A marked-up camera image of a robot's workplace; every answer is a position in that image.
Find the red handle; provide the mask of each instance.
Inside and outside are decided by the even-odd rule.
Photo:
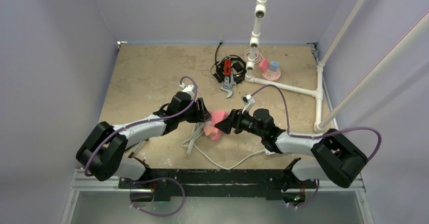
[[[224,63],[224,75],[230,76],[231,75],[231,60],[226,60]]]

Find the gray wall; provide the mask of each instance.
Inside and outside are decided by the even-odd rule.
[[[0,223],[58,223],[116,42],[95,0],[0,0]]]
[[[369,0],[365,4],[325,67],[334,105],[428,9],[429,0]],[[336,18],[346,16],[339,10]],[[323,50],[335,33],[331,29],[324,34]],[[429,223],[428,48],[426,31],[337,118],[341,128],[367,125],[383,136],[380,151],[363,171],[376,223]],[[369,133],[349,136],[367,154],[375,147],[376,138]]]
[[[317,42],[341,0],[268,0],[261,42]],[[256,0],[97,0],[117,40],[248,43]]]

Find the white cable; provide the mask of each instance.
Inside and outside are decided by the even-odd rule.
[[[250,54],[250,49],[246,49],[246,51],[244,52],[244,59],[247,61],[249,61],[249,54]],[[255,64],[259,63],[262,59],[264,58],[264,56],[259,52],[258,49],[256,49],[256,55],[255,55]]]
[[[207,158],[207,160],[209,160],[211,163],[213,163],[214,165],[216,165],[219,168],[225,169],[225,170],[230,170],[233,169],[235,167],[237,167],[238,165],[240,165],[241,163],[243,163],[245,160],[247,160],[249,157],[252,157],[256,154],[265,152],[265,150],[260,150],[257,152],[254,152],[248,156],[246,156],[245,158],[241,159],[239,162],[237,162],[235,165],[233,165],[232,167],[223,167],[220,166],[219,164],[217,164],[215,161],[213,161],[209,156],[207,156],[207,154],[205,154],[203,151],[201,151],[201,149],[199,149],[196,145],[195,145],[195,141],[203,134],[203,128],[204,126],[206,126],[205,123],[196,123],[194,124],[194,127],[192,128],[192,133],[191,133],[191,137],[189,137],[188,139],[186,139],[183,143],[182,143],[182,147],[186,147],[188,148],[188,151],[186,152],[186,154],[189,156],[191,154],[192,148],[195,147],[204,157]]]

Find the pink block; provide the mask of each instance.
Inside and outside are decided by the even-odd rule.
[[[211,125],[204,126],[204,134],[210,137],[210,140],[217,141],[221,138],[222,131],[214,127],[215,124],[221,122],[228,117],[227,111],[210,111]]]
[[[263,58],[259,63],[259,69],[261,70],[262,73],[265,73],[268,70],[269,66],[270,66],[270,63],[266,58]]]

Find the robotic arm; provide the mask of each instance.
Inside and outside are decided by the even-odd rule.
[[[234,128],[236,134],[244,130],[257,135],[269,152],[300,153],[315,158],[294,159],[284,171],[286,184],[317,178],[331,180],[340,187],[348,188],[368,162],[365,154],[343,134],[323,137],[335,132],[335,129],[317,135],[291,134],[274,124],[268,109],[256,109],[251,116],[249,110],[255,103],[251,95],[243,96],[242,101],[242,109],[231,110],[228,118],[215,127],[226,134],[230,134]]]
[[[183,90],[177,92],[169,104],[145,118],[147,123],[133,124],[134,122],[132,122],[122,125],[98,123],[77,152],[76,160],[86,166],[96,148],[115,131],[123,128],[121,133],[114,135],[108,141],[108,146],[101,148],[95,154],[90,162],[89,171],[99,181],[105,181],[112,176],[139,180],[149,166],[136,158],[123,158],[125,150],[138,142],[170,133],[178,127],[180,122],[197,123],[209,120],[211,115],[207,111],[203,99],[198,98],[192,102],[194,97],[194,85],[183,86]],[[190,104],[189,109],[182,114],[168,118],[168,116],[176,115],[186,109]]]

